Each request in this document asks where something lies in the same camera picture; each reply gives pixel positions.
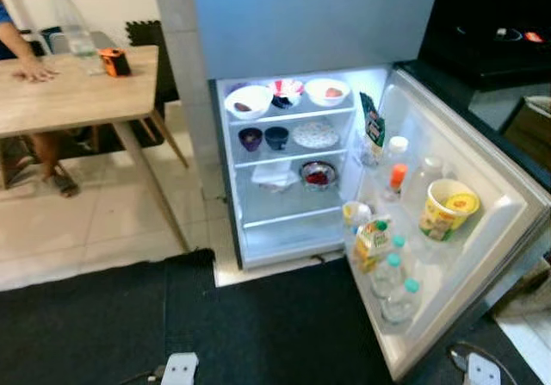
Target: freezer door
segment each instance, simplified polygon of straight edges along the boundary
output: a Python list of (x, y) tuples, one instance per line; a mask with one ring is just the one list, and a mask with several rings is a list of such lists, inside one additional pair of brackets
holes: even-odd
[(364, 170), (358, 198), (390, 214), (393, 232), (406, 237), (402, 253), (408, 276), (421, 282), (421, 305), (413, 319), (392, 325), (381, 317), (381, 303), (362, 273), (354, 246), (347, 253), (356, 284), (388, 368), (399, 380), (479, 301), (528, 240), (549, 226), (551, 201), (531, 177), (466, 123), (445, 103), (403, 71), (395, 71), (381, 99), (388, 135), (410, 141), (411, 171), (422, 157), (444, 159), (444, 174), (465, 183), (480, 198), (479, 211), (446, 242), (419, 230), (421, 206), (385, 202), (384, 183)]
[(434, 0), (195, 0), (207, 77), (415, 59)]

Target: orange speaker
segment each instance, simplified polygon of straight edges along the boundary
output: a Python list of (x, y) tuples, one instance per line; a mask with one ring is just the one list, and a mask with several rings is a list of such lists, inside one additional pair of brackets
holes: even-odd
[(99, 50), (105, 66), (105, 71), (112, 77), (127, 77), (132, 75), (128, 66), (127, 56), (124, 50), (114, 47), (106, 47)]

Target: person's arm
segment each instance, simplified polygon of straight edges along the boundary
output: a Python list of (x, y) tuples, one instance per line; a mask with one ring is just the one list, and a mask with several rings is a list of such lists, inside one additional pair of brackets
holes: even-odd
[(52, 79), (55, 71), (46, 68), (35, 56), (31, 46), (19, 34), (12, 22), (0, 22), (0, 41), (21, 61), (21, 69), (15, 76), (31, 82)]

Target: green packet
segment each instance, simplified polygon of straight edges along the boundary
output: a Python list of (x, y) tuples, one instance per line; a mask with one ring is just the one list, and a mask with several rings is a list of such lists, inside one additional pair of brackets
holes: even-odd
[(382, 154), (382, 144), (385, 140), (385, 119), (379, 116), (373, 99), (360, 92), (362, 99), (363, 116), (365, 117), (365, 134), (371, 139), (371, 151), (378, 162)]

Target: orange bottle cap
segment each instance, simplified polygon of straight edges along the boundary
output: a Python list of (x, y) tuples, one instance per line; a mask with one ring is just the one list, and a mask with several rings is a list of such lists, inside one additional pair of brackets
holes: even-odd
[(390, 176), (390, 184), (393, 187), (400, 186), (402, 184), (402, 181), (404, 181), (406, 174), (407, 174), (407, 165), (396, 164), (393, 167), (393, 172)]

